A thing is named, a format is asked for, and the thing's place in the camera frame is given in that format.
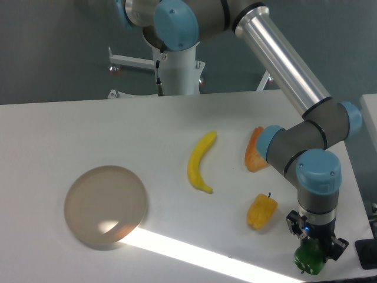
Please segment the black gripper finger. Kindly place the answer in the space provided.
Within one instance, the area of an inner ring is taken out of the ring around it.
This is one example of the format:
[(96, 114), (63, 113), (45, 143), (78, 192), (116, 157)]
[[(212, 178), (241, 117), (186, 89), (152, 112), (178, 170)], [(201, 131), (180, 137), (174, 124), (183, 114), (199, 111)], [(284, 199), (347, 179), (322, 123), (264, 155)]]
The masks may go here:
[(300, 215), (298, 211), (291, 210), (286, 216), (286, 222), (292, 235), (296, 235), (300, 241), (307, 241), (307, 217)]
[(343, 238), (337, 238), (335, 235), (325, 237), (321, 240), (321, 247), (324, 253), (323, 261), (337, 261), (349, 246), (349, 242)]

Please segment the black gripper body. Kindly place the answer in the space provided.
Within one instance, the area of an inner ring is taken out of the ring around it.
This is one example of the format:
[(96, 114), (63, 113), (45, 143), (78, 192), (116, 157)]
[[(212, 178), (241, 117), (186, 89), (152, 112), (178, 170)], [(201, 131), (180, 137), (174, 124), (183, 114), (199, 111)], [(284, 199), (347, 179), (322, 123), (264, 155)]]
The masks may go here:
[(331, 211), (318, 214), (298, 206), (298, 224), (302, 234), (298, 237), (300, 245), (309, 239), (316, 240), (321, 247), (332, 247), (335, 239), (336, 207)]

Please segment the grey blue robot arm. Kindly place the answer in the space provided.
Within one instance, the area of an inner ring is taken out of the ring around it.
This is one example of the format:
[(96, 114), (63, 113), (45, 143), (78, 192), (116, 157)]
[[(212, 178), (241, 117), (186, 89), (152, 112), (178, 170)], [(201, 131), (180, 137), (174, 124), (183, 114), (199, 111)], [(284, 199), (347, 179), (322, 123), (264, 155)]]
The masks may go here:
[(295, 253), (337, 260), (348, 242), (335, 236), (336, 208), (342, 180), (339, 159), (329, 151), (356, 134), (361, 113), (349, 102), (338, 103), (319, 82), (272, 22), (260, 1), (115, 1), (126, 28), (142, 27), (153, 50), (151, 69), (159, 96), (199, 92), (200, 62), (196, 46), (204, 39), (231, 30), (255, 53), (302, 122), (291, 129), (265, 128), (257, 151), (297, 189), (299, 208), (287, 225), (300, 240)]

